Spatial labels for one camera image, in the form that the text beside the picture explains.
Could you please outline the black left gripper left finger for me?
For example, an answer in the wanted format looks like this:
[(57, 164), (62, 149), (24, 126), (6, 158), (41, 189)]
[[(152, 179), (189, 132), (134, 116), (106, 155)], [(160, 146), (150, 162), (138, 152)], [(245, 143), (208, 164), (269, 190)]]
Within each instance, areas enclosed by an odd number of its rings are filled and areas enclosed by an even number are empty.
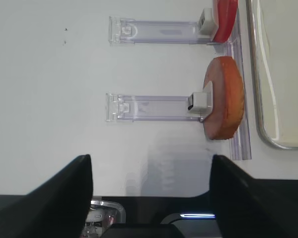
[(78, 238), (93, 195), (90, 155), (0, 210), (0, 238)]

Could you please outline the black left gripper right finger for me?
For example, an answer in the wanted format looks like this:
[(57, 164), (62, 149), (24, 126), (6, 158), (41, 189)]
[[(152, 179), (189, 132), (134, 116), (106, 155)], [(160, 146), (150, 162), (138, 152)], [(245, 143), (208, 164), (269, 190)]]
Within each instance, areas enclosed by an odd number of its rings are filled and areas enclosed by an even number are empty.
[(210, 204), (224, 238), (298, 238), (298, 180), (255, 179), (214, 155)]

